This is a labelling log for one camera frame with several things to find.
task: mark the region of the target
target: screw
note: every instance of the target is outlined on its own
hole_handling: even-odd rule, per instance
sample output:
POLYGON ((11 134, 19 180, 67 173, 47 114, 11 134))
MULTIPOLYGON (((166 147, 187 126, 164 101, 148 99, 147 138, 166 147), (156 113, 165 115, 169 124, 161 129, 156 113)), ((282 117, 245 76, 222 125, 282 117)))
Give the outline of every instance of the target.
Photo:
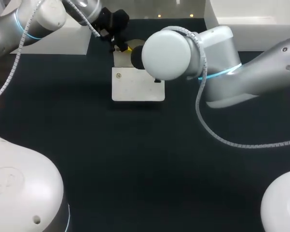
POLYGON ((288 71, 290 71, 290 65, 287 65, 287 66, 286 66, 286 69, 287 69, 288 71))

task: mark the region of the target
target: blue led ring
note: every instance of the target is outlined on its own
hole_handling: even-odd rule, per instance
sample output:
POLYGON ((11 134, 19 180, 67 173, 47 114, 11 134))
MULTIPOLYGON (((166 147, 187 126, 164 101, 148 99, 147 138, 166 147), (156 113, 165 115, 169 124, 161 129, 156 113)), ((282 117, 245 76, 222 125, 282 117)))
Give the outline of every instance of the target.
MULTIPOLYGON (((19 22, 19 20, 18 20, 18 9, 17 9, 17 11, 15 12, 15 20, 16 20, 16 22, 17 22, 18 27, 19 27, 22 31, 24 31, 23 27, 21 26, 21 24, 20 24, 20 22, 19 22)), ((31 35, 28 34, 28 33, 27 33, 27 36, 29 36, 30 38, 35 39, 35 40, 41 40, 41 39, 42 39, 42 38, 37 38, 37 37, 31 36, 31 35)))
POLYGON ((239 65, 237 65, 237 66, 235 66, 235 67, 233 67, 233 68, 230 68, 230 69, 227 69, 227 70, 224 70, 224 71, 222 71, 222 72, 218 72, 218 73, 215 73, 215 74, 212 74, 212 75, 208 75, 208 76, 206 77, 206 79, 210 79, 210 78, 213 78, 213 77, 217 77, 217 76, 220 76, 220 75, 223 75, 223 74, 226 74, 226 73, 232 72, 232 71, 238 69, 239 67, 241 67, 241 65, 242 65, 242 64, 240 63, 239 65))

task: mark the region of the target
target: white shelf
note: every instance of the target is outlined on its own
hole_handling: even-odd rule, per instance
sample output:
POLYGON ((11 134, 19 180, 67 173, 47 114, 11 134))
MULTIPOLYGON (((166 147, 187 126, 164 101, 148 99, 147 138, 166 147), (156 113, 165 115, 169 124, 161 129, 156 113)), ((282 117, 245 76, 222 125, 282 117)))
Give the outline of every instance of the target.
POLYGON ((208 29, 225 25, 239 51, 265 51, 290 38, 290 0, 206 0, 208 29))

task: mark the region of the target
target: black table surface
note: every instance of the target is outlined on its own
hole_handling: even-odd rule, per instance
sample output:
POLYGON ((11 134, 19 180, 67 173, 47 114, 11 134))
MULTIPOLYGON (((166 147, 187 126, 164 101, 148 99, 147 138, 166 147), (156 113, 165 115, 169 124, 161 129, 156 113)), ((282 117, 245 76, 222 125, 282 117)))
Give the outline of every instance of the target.
MULTIPOLYGON (((202 19, 132 20, 127 38, 168 25, 206 30, 202 19)), ((290 147, 216 141, 196 116, 196 80, 167 82, 164 102, 113 102, 108 49, 92 39, 86 56, 24 55, 0 110, 0 136, 58 167, 74 231, 262 232, 261 200, 290 171, 290 147)), ((259 54, 240 56, 246 63, 259 54)), ((201 110, 233 142, 290 140, 290 88, 201 110)))

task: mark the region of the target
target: white spiral cable wrap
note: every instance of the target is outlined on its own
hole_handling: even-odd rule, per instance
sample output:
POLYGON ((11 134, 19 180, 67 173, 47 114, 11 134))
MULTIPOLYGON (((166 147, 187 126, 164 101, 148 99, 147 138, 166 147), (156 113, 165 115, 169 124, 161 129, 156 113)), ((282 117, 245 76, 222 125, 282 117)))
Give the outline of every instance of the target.
MULTIPOLYGON (((23 49, 23 46, 24 46, 24 42, 25 42, 25 39, 27 37, 27 34, 28 34, 28 31, 30 29, 30 26, 31 26, 31 22, 37 12, 37 10, 39 9, 39 7, 41 6, 41 4, 44 2, 45 0, 41 0, 37 3, 36 7, 33 9, 33 13, 32 15, 30 16, 30 18, 28 19, 28 22, 24 28, 24 31, 23 31, 23 34, 22 34, 22 37, 21 37, 21 40, 20 40, 20 44, 19 44, 19 47, 18 47, 18 52, 17 52, 17 55, 15 57, 15 61, 14 61, 14 64, 13 64, 13 67, 9 73, 9 76, 7 78, 7 80, 5 81, 3 87, 0 89, 0 96, 3 94, 3 92, 5 91, 5 89, 8 87, 11 79, 13 78, 14 76, 14 73, 17 69, 17 66, 18 66, 18 63, 19 63, 19 60, 20 60, 20 57, 21 57, 21 53, 22 53, 22 49, 23 49)), ((88 25, 89 29, 92 31, 93 35, 95 37, 100 37, 100 34, 92 27, 92 25, 90 24, 90 22, 87 20, 87 18, 83 15, 83 13, 70 1, 70 0, 66 0, 66 2, 68 4, 70 4, 71 7, 74 8, 74 10, 81 16, 81 18, 86 22, 86 24, 88 25)))
MULTIPOLYGON (((85 17, 85 15, 75 6, 75 4, 73 4, 70 0, 64 0, 65 2, 67 2, 76 12, 77 14, 79 14, 79 16, 82 18, 82 20, 87 24, 87 26, 89 27, 90 31, 92 31, 93 35, 95 37, 100 37, 101 35, 92 27, 92 25, 90 24, 90 22, 88 21, 88 19, 85 17)), ((100 0, 98 0, 96 8, 94 9, 93 13, 96 12, 98 6, 100 5, 100 0)))
POLYGON ((281 147, 281 146, 289 146, 290 145, 290 141, 286 141, 286 142, 282 142, 282 143, 274 143, 274 144, 261 144, 261 145, 243 145, 243 144, 237 144, 237 143, 232 143, 230 141, 227 141, 223 138, 221 138, 219 135, 217 135, 215 132, 213 132, 209 126, 206 124, 206 122, 204 121, 202 114, 200 112, 199 109, 199 103, 202 97, 202 93, 204 91, 205 88, 205 84, 206 84, 206 78, 207 78, 207 72, 208 72, 208 66, 207 66, 207 59, 206 59, 206 55, 205 55, 205 51, 203 46, 201 45, 199 39, 197 38, 197 36, 190 32, 189 30, 182 28, 182 27, 175 27, 175 26, 171 26, 171 27, 166 27, 163 30, 174 30, 174 31, 178 31, 181 32, 183 34, 185 34, 187 37, 189 37, 190 39, 193 40, 193 42, 196 44, 196 46, 198 47, 199 51, 200 51, 200 56, 201 56, 201 60, 203 59, 203 75, 202 75, 202 81, 198 90, 198 95, 197 95, 197 100, 196 100, 196 111, 197 111, 197 115, 198 115, 198 119, 201 122, 202 126, 205 128, 205 130, 215 139, 219 140, 220 142, 229 145, 229 146, 233 146, 233 147, 238 147, 238 148, 245 148, 245 149, 260 149, 260 148, 271 148, 271 147, 281 147))

